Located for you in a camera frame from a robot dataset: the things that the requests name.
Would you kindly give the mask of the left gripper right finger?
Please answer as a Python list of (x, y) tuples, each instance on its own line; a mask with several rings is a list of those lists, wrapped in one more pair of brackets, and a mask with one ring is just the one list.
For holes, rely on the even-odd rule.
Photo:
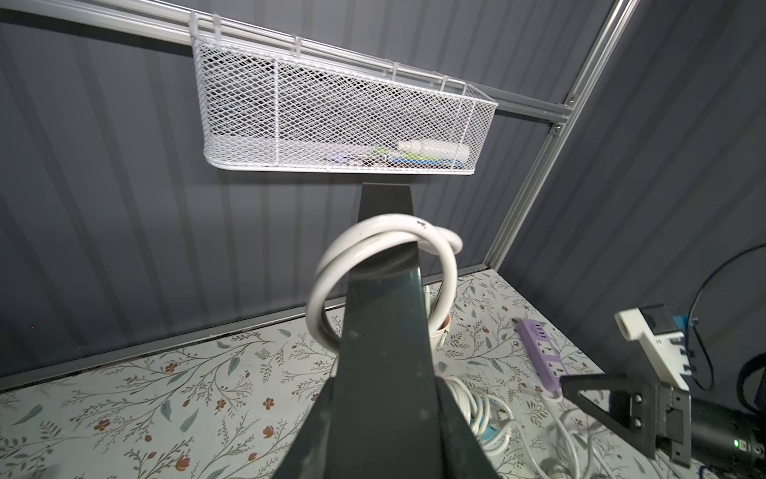
[(436, 377), (442, 478), (497, 478), (498, 475), (472, 429), (477, 403), (465, 387)]

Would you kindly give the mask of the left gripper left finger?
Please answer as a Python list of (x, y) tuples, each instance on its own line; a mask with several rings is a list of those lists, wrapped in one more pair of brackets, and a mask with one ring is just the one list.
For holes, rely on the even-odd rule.
[(334, 383), (334, 377), (325, 382), (273, 479), (324, 477)]

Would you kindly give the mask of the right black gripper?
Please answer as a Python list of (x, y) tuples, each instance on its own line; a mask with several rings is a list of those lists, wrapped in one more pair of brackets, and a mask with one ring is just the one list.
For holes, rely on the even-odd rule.
[(653, 381), (607, 374), (567, 375), (564, 398), (647, 458), (658, 451), (691, 465), (690, 396)]

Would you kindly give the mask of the black power strip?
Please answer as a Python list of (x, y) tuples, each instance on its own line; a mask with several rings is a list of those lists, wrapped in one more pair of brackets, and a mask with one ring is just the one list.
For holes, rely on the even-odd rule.
[(341, 337), (325, 477), (441, 477), (438, 394), (414, 241), (351, 271)]

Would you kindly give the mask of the purple power strip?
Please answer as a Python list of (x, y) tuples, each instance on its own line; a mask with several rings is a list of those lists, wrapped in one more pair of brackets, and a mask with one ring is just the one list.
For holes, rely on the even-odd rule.
[(522, 319), (517, 331), (544, 389), (552, 394), (560, 393), (561, 378), (568, 373), (544, 325), (534, 319)]

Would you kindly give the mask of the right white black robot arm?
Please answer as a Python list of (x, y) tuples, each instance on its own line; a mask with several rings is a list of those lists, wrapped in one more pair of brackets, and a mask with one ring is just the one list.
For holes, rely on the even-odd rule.
[(664, 453), (674, 465), (694, 461), (720, 477), (765, 476), (765, 385), (752, 401), (744, 386), (765, 370), (765, 356), (746, 362), (736, 394), (746, 411), (695, 399), (656, 380), (607, 374), (567, 375), (564, 398), (649, 459)]

